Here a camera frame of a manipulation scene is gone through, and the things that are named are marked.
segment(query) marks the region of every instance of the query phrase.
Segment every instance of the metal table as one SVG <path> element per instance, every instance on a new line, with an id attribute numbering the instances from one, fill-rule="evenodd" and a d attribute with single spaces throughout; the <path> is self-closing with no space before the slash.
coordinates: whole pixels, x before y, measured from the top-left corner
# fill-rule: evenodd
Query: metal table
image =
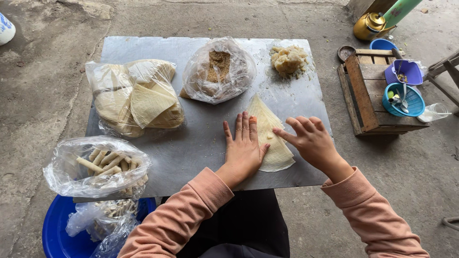
<path id="1" fill-rule="evenodd" d="M 193 53 L 209 38 L 106 37 L 101 62 L 123 64 L 138 59 L 162 59 L 177 64 L 172 85 L 182 89 L 182 72 Z M 305 39 L 236 39 L 257 64 L 257 77 L 246 92 L 226 102 L 212 105 L 180 98 L 186 125 L 166 132 L 159 139 L 145 134 L 129 140 L 150 155 L 153 166 L 143 197 L 170 196 L 178 192 L 206 166 L 216 171 L 224 163 L 226 149 L 222 122 L 227 120 L 234 135 L 237 113 L 244 111 L 250 98 L 259 93 L 266 105 L 282 120 L 287 117 L 316 116 L 331 134 L 330 122 L 322 98 L 309 43 Z M 270 66 L 269 51 L 273 45 L 298 45 L 307 52 L 307 71 L 299 79 L 282 79 Z M 101 135 L 98 116 L 91 107 L 86 136 Z M 293 132 L 289 125 L 286 130 Z M 258 171 L 242 182 L 235 191 L 321 185 L 326 176 L 304 161 L 296 148 L 287 144 L 296 161 L 279 172 Z M 109 200 L 110 196 L 100 200 Z M 94 201 L 74 198 L 75 202 Z"/>

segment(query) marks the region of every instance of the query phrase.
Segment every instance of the kettle lid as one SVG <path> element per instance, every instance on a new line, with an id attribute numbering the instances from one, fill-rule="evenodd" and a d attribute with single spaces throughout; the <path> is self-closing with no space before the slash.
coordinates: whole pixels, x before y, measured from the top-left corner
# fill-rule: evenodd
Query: kettle lid
<path id="1" fill-rule="evenodd" d="M 370 18 L 371 22 L 374 25 L 380 26 L 386 23 L 386 19 L 384 19 L 383 15 L 384 14 L 382 12 L 380 13 L 372 12 L 371 14 L 368 15 L 368 17 Z"/>

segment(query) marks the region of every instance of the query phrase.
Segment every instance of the plastic cup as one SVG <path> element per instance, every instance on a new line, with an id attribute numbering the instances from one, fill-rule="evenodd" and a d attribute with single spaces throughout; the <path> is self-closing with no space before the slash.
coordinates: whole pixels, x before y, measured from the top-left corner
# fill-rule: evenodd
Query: plastic cup
<path id="1" fill-rule="evenodd" d="M 424 112 L 417 118 L 419 121 L 427 123 L 449 116 L 441 115 L 440 113 L 448 113 L 448 109 L 441 103 L 435 103 L 425 107 Z"/>

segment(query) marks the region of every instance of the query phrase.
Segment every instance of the wooden crate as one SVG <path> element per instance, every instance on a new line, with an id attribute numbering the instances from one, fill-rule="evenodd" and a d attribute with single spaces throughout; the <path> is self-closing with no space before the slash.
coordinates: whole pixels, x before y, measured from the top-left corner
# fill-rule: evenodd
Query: wooden crate
<path id="1" fill-rule="evenodd" d="M 428 127 L 414 117 L 394 116 L 382 105 L 387 86 L 384 70 L 395 59 L 389 50 L 357 49 L 339 66 L 338 74 L 355 135 L 402 135 Z"/>

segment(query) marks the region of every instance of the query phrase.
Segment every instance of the pink sleeve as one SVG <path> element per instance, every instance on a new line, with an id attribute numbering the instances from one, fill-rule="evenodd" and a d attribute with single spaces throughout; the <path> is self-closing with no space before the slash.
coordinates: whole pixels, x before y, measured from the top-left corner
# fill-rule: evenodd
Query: pink sleeve
<path id="1" fill-rule="evenodd" d="M 411 232 L 389 202 L 368 182 L 357 167 L 344 181 L 333 184 L 327 180 L 321 189 L 343 211 L 352 229 L 367 244 L 370 258 L 428 258 L 420 239 Z"/>
<path id="2" fill-rule="evenodd" d="M 118 257 L 174 258 L 201 222 L 233 196 L 226 184 L 205 168 L 131 232 Z"/>

